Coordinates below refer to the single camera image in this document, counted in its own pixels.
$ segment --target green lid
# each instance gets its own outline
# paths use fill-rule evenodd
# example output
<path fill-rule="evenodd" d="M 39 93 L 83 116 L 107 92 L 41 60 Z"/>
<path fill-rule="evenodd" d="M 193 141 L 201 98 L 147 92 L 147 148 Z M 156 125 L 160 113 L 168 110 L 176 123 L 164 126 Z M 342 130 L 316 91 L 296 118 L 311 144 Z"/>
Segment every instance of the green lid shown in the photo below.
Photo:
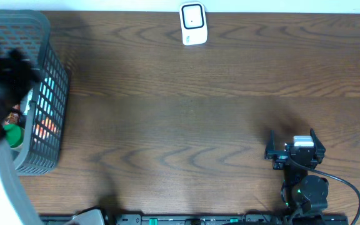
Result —
<path fill-rule="evenodd" d="M 19 147 L 23 143 L 23 129 L 16 124 L 4 126 L 6 131 L 6 140 L 11 148 Z"/>

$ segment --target white background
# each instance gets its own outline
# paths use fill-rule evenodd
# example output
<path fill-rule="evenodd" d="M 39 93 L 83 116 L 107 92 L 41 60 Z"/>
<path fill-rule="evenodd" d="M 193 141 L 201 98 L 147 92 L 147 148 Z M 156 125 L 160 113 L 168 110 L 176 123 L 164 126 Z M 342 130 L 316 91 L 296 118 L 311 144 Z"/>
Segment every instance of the white background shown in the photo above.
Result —
<path fill-rule="evenodd" d="M 185 0 L 0 0 L 0 9 L 177 12 Z M 360 13 L 360 0 L 201 0 L 207 12 Z"/>

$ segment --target bottle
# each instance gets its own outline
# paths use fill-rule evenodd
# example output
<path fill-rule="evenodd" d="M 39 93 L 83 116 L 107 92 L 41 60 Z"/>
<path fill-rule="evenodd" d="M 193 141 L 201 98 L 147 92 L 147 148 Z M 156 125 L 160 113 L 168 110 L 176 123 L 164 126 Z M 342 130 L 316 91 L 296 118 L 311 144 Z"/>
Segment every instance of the bottle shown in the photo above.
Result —
<path fill-rule="evenodd" d="M 13 151 L 20 152 L 23 147 L 24 129 L 16 124 L 8 124 L 4 126 L 6 131 L 6 140 Z"/>

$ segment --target wood grain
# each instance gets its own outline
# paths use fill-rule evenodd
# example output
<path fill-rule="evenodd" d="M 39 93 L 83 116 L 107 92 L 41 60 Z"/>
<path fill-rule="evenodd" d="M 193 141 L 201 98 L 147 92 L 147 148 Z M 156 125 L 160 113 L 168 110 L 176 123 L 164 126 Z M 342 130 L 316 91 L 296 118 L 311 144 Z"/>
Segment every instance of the wood grain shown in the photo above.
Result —
<path fill-rule="evenodd" d="M 176 13 L 45 15 L 72 80 L 58 167 L 21 178 L 40 213 L 281 209 L 270 129 L 314 128 L 318 169 L 360 190 L 360 15 L 208 14 L 191 47 Z M 327 200 L 352 221 L 351 189 L 330 181 Z"/>

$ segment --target basket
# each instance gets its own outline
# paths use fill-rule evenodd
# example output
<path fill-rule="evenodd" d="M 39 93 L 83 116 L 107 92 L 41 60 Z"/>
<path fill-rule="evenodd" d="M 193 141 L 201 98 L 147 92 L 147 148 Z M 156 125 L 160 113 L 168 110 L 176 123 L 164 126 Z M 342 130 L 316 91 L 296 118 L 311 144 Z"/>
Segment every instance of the basket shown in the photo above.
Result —
<path fill-rule="evenodd" d="M 23 146 L 14 155 L 19 175 L 45 174 L 58 163 L 69 78 L 49 43 L 49 33 L 49 21 L 40 12 L 0 10 L 2 53 L 19 49 L 42 80 L 28 95 Z M 21 109 L 26 105 L 27 101 L 22 101 Z"/>

